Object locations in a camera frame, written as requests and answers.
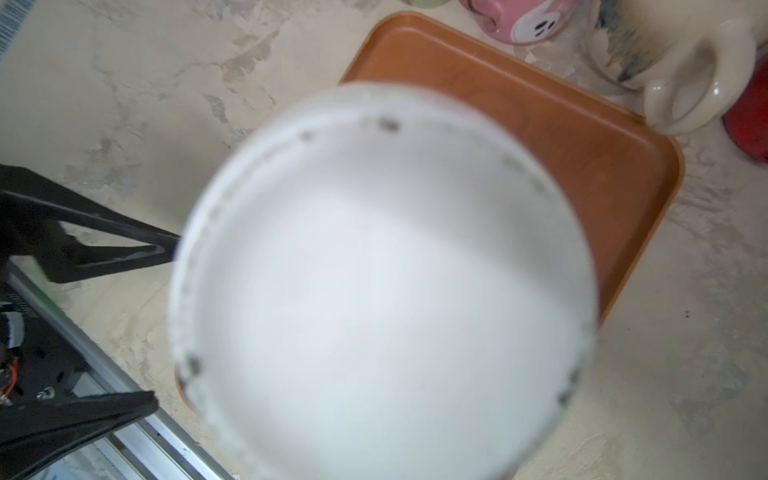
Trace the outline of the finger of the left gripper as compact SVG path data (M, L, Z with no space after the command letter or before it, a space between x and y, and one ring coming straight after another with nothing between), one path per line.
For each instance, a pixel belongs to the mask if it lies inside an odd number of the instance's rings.
M153 415L153 391L70 397L1 409L1 477L28 479L68 454Z
M137 246L82 243L66 224L134 240ZM1 268L35 259L46 278L65 284L173 260L180 236L117 213L27 168L1 167Z

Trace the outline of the white mug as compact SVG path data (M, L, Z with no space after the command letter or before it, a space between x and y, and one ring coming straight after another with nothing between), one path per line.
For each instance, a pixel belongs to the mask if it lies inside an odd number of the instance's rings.
M222 165L168 329L187 402L262 479L505 479L561 422L598 317L585 232L518 139L355 81Z

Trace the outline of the pink ghost pattern mug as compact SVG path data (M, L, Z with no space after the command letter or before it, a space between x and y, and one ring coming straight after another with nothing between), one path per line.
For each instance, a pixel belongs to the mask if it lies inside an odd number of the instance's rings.
M530 45L559 33L582 5L578 0L461 0L489 37Z

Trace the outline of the orange plastic tray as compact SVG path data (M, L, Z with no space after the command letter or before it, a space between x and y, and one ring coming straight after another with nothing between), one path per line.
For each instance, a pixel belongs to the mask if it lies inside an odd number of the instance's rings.
M678 188L675 143L632 113L415 13L373 29L339 86L355 81L404 84L460 101L538 159L585 232L599 326Z

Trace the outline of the cream marbled mug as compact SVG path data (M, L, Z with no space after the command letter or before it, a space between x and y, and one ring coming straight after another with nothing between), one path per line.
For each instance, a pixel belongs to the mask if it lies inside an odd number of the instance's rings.
M643 95L664 135L721 117L747 87L767 42L764 1L594 1L587 51L602 74Z

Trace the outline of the red mug black handle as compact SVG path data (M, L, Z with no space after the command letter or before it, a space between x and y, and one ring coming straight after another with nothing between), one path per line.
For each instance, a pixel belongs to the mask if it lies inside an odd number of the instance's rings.
M723 116L731 141L757 163L767 163L767 55L759 59L746 89Z

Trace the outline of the light green mug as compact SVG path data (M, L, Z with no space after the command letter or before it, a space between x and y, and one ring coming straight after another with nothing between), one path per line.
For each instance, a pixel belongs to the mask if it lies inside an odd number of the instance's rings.
M450 0L401 0L401 2L417 9L434 9L449 3Z

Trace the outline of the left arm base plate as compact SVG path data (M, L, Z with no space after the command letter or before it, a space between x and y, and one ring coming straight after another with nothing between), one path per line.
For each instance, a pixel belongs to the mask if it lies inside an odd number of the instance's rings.
M8 284L1 285L1 405L57 404L88 364Z

